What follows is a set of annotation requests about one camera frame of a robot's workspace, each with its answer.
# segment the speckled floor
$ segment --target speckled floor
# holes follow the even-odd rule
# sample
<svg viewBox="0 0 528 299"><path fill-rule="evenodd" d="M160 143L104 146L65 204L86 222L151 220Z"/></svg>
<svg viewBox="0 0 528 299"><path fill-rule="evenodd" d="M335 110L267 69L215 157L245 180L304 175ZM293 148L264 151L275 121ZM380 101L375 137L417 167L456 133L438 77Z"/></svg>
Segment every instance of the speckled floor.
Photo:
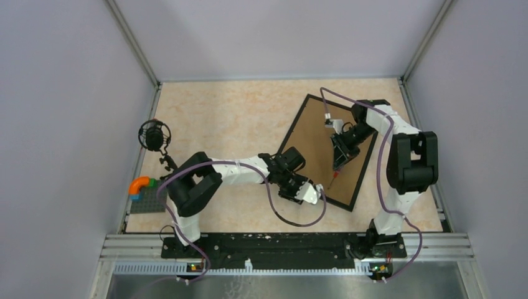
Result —
<svg viewBox="0 0 528 299"><path fill-rule="evenodd" d="M247 158L258 153L274 153L288 131L307 93L319 95L327 87L352 98L388 100L404 119L403 104L397 79L346 80L280 80L235 82L164 83L156 118L172 131L169 154L177 164L197 151L211 158ZM348 102L328 95L328 99L344 105ZM365 231L380 209L375 190L375 162L381 138L377 139L356 206L352 212L329 205L324 219L307 228L293 227L272 213L266 188L257 184L222 186L202 211L202 232L345 232ZM384 167L388 156L384 153ZM160 165L159 153L147 152L141 175L159 177L166 171ZM387 180L382 181L384 189ZM323 208L297 205L277 195L271 187L279 213L297 223L311 222ZM430 191L416 201L409 219L424 231L441 231L440 220ZM171 219L167 212L132 214L127 232L158 232ZM404 224L405 231L412 231Z"/></svg>

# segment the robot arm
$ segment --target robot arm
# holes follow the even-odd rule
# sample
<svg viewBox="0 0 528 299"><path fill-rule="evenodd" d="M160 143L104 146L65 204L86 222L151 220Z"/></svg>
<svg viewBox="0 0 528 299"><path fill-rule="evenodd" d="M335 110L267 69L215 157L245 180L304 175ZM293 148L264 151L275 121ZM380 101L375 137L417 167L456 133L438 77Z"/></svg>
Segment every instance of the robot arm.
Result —
<svg viewBox="0 0 528 299"><path fill-rule="evenodd" d="M352 115L356 125L348 131L339 131L336 127L341 120L327 118L326 126L333 127L334 170L343 167L359 154L358 145L368 136L378 131L381 135L389 135L389 160L387 162L387 180L389 191L385 195L385 205L390 211L399 211L406 215L412 204L429 185L438 180L438 142L433 132L422 132L409 125L395 112L385 100L360 101L369 106L375 106L386 115L354 104ZM390 122L394 122L389 131ZM419 155L412 159L411 154ZM403 216L389 214L381 210L373 221L378 235L396 235L401 233Z"/></svg>
<svg viewBox="0 0 528 299"><path fill-rule="evenodd" d="M170 176L208 161L220 160L210 159L204 152L199 152L191 156L179 168L176 168ZM175 225L180 227L181 232L191 242L200 237L200 211L211 200L220 185L261 184L264 182L259 173L240 164L249 164L257 168L266 176L269 183L277 184L280 197L298 204L302 204L304 201L316 204L320 196L320 187L314 186L311 180L295 173L305 163L304 158L295 148L289 148L282 154L259 154L247 159L221 161L233 162L234 164L213 164L197 168L167 185L167 191L171 198L170 204L176 215L177 224ZM195 181L195 175L201 180ZM188 245L179 234L178 238L183 245Z"/></svg>

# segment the gray wall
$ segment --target gray wall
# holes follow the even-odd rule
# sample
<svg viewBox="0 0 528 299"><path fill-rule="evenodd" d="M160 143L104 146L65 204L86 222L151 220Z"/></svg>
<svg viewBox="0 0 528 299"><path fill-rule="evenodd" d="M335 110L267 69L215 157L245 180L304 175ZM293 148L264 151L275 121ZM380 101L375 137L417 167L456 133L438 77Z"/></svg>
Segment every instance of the gray wall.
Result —
<svg viewBox="0 0 528 299"><path fill-rule="evenodd" d="M435 130L452 222L467 231L493 298L525 297L528 2L458 1L410 81Z"/></svg>
<svg viewBox="0 0 528 299"><path fill-rule="evenodd" d="M0 3L0 298L86 298L153 88L103 1Z"/></svg>
<svg viewBox="0 0 528 299"><path fill-rule="evenodd" d="M396 77L443 0L117 0L160 80Z"/></svg>

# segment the metal edge strip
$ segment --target metal edge strip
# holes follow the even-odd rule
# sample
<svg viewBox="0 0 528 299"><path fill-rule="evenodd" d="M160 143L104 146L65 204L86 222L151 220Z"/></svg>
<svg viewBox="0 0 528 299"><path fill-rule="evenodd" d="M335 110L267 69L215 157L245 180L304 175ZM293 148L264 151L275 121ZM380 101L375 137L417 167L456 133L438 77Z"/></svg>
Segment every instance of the metal edge strip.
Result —
<svg viewBox="0 0 528 299"><path fill-rule="evenodd" d="M154 93L154 97L152 100L152 105L148 114L147 120L150 120L154 118L156 114L156 109L158 108L159 103L159 97L161 96L161 87L162 85L159 85ZM137 178L139 174L141 173L141 167L143 165L143 159L145 158L145 150L142 147L139 147L139 153L138 153L138 159L136 160L136 164L134 165L133 175L130 178L130 181L134 178ZM117 227L117 233L121 234L126 229L126 224L128 222L128 216L130 215L130 207L131 207L131 201L128 200L128 192L125 195L126 198L126 206L123 209L123 214L121 215L121 220L119 221L118 227Z"/></svg>
<svg viewBox="0 0 528 299"><path fill-rule="evenodd" d="M457 264L468 299L491 298L478 264L475 261L458 262Z"/></svg>
<svg viewBox="0 0 528 299"><path fill-rule="evenodd" d="M138 41L134 34L132 33L132 30L130 30L130 26L126 22L126 19L121 12L121 9L119 9L119 6L115 2L115 0L104 0L106 7L110 11L112 17L116 21L116 25L119 27L119 30L121 31L123 37L125 38L126 43L130 47L130 50L136 57L139 65L149 78L150 82L155 86L159 86L159 80L156 77L156 74L154 73L154 70L150 66L148 59L146 58L145 54L141 50L141 47L138 44Z"/></svg>
<svg viewBox="0 0 528 299"><path fill-rule="evenodd" d="M409 116L411 125L416 126L418 129L421 129L422 124L420 123L420 119L418 117L418 114L416 113L416 106L414 105L414 101L410 94L407 82L403 81L403 78L399 78L398 84L400 85L403 103L405 104L405 109L407 110L407 115ZM453 224L451 222L453 218L451 217L449 208L444 200L445 196L441 186L441 182L437 182L436 184L432 185L431 192L433 193L433 198L436 202L436 206L442 209L442 212L444 213L444 216L446 218L447 223L449 224L450 229L455 232L455 228L453 227Z"/></svg>
<svg viewBox="0 0 528 299"><path fill-rule="evenodd" d="M429 27L429 30L427 30L427 33L423 37L422 42L420 43L420 45L418 46L418 49L414 53L409 65L405 69L405 73L403 73L402 79L404 82L407 82L412 76L412 74L414 73L414 70L416 69L416 66L418 65L418 63L420 62L420 59L425 54L435 34L438 32L438 29L440 28L443 21L445 20L447 13L453 7L455 2L456 0L444 0L442 7L438 11L438 14L436 14L435 20L433 21L433 23Z"/></svg>

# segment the cork board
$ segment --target cork board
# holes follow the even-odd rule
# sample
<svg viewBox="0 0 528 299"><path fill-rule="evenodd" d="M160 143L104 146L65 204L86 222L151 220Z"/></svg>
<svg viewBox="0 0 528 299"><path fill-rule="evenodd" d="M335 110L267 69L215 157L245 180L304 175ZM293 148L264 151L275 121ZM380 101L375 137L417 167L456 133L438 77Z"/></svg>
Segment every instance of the cork board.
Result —
<svg viewBox="0 0 528 299"><path fill-rule="evenodd" d="M330 101L327 103L332 118L342 119L344 123L349 121L356 124L350 107ZM279 152L282 153L294 146L306 160L306 166L298 173L310 178L315 184L322 184L329 203L352 211L377 134L368 137L359 146L359 155L341 169L341 173L329 189L334 174L332 170L334 149L330 140L333 133L333 129L324 126L323 100L309 94L291 124Z"/></svg>

